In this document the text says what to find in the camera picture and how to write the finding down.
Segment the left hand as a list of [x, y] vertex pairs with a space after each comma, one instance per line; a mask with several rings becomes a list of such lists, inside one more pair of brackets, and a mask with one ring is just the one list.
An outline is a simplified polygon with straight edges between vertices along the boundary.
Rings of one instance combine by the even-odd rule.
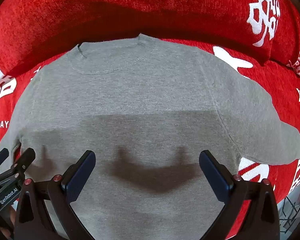
[[0, 226], [1, 232], [7, 239], [14, 239], [15, 209], [13, 206], [9, 206], [0, 215], [4, 221], [2, 226]]

